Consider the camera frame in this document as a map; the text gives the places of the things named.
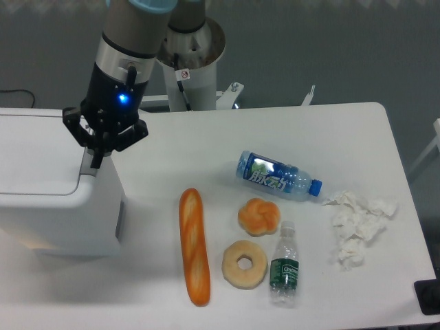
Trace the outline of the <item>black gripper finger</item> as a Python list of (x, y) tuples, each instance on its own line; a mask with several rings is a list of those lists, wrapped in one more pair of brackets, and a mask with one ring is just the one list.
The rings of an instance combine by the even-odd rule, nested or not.
[(103, 120), (102, 127), (104, 129), (102, 139), (102, 153), (104, 155), (110, 155), (112, 151), (123, 151), (149, 134), (147, 125), (143, 120), (138, 120), (121, 132), (118, 131), (120, 128), (119, 122), (111, 125), (110, 121)]
[(68, 131), (73, 135), (74, 139), (80, 146), (85, 147), (91, 151), (92, 160), (91, 168), (100, 168), (103, 161), (103, 144), (102, 133), (96, 131), (93, 135), (90, 134), (81, 124), (81, 110), (80, 108), (68, 107), (62, 110), (63, 124)]

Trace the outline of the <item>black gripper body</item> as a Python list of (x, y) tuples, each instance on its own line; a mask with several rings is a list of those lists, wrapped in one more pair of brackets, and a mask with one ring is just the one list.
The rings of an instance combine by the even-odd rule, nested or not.
[(118, 80), (93, 66), (87, 95), (81, 103), (82, 115), (95, 133), (121, 133), (133, 127), (144, 137), (148, 129), (139, 118), (138, 108), (148, 83), (136, 83), (134, 68)]

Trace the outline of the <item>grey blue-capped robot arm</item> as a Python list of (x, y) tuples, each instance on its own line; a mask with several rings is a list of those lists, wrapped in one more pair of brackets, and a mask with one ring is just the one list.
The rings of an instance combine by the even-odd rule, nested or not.
[(205, 23), (204, 1), (108, 1), (109, 10), (89, 87), (78, 107), (63, 109), (63, 124), (99, 169), (149, 132), (139, 105), (167, 30), (190, 32)]

